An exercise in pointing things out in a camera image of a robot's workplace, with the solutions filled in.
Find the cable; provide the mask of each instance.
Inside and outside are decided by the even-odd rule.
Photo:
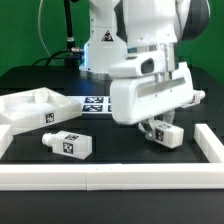
[[[180,41],[182,40],[182,37],[183,37],[183,27],[182,27],[182,24],[181,24],[181,16],[180,16],[180,12],[179,12],[179,3],[178,1],[176,0],[175,1],[175,8],[176,8],[176,14],[177,14],[177,20],[178,20],[178,25],[179,25],[179,35],[177,37],[177,39]]]
[[[55,58],[56,56],[58,56],[59,54],[64,54],[64,53],[68,53],[68,52],[72,52],[72,50],[71,50],[71,49],[65,49],[65,50],[62,50],[62,51],[57,51],[57,52],[55,52],[54,54],[52,54],[52,55],[48,58],[48,60],[47,60],[46,63],[45,63],[45,66],[48,66],[49,63],[51,62],[51,60],[54,59],[54,58]]]
[[[39,11],[38,11],[38,34],[39,34],[39,38],[40,38],[40,41],[41,41],[44,49],[46,50],[48,56],[50,57],[51,53],[49,52],[46,44],[44,43],[44,40],[43,40],[43,37],[42,37],[42,32],[41,32],[41,17],[42,17],[43,3],[44,3],[44,0],[40,0],[40,6],[39,6]]]
[[[38,64],[39,62],[41,62],[41,61],[46,61],[46,60],[48,60],[49,59],[49,57],[48,58],[41,58],[41,59],[39,59],[39,60],[37,60],[37,61],[35,61],[33,64],[32,64],[32,66],[35,66],[36,64]],[[54,60],[55,59],[61,59],[61,60],[63,60],[63,59],[65,59],[64,57],[61,57],[61,58],[54,58]]]
[[[65,8],[65,21],[66,21],[66,31],[67,31],[67,48],[70,49],[75,47],[75,39],[72,31],[72,18],[71,18],[71,7],[70,0],[64,0]]]

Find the black table surface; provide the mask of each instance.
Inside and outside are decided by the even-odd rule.
[[[184,128],[184,143],[169,150],[148,142],[136,125],[124,126],[111,115],[83,115],[14,136],[1,164],[207,163],[193,139],[196,123],[206,123],[223,142],[224,87],[192,68],[200,105],[177,109],[174,124]],[[110,81],[82,78],[64,67],[16,67],[0,77],[0,95],[41,87],[65,96],[109,96]],[[57,155],[41,143],[45,133],[70,131],[93,137],[84,161]],[[0,223],[222,223],[223,190],[0,192]]]

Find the white plastic enclosure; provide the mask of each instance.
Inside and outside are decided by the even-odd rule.
[[[81,104],[47,88],[0,97],[0,124],[13,135],[81,116]]]
[[[0,190],[224,188],[224,146],[205,124],[195,139],[212,163],[1,165]]]

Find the white robot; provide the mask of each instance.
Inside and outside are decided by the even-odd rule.
[[[89,0],[90,38],[84,47],[82,76],[110,80],[109,66],[127,53],[127,45],[117,35],[114,8],[119,0]]]
[[[112,116],[120,124],[139,123],[148,140],[169,148],[182,144],[184,130],[172,125],[175,108],[199,104],[185,62],[175,61],[174,44],[196,37],[210,17],[207,0],[121,0],[115,7],[118,35],[127,53],[110,66],[114,80]],[[155,120],[163,115],[163,120]]]

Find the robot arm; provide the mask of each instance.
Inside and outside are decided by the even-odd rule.
[[[140,122],[148,139],[177,147],[182,144],[183,130],[171,124],[175,108],[198,104],[205,94],[193,90],[187,64],[176,63],[174,44],[203,31],[209,19],[208,2],[121,0],[115,11],[123,24],[118,26],[118,34],[126,40],[130,53],[109,69],[114,80],[110,89],[112,116],[122,124]],[[164,115],[163,121],[154,121],[157,115]],[[179,140],[161,141],[159,127],[166,127],[164,133],[179,136]]]

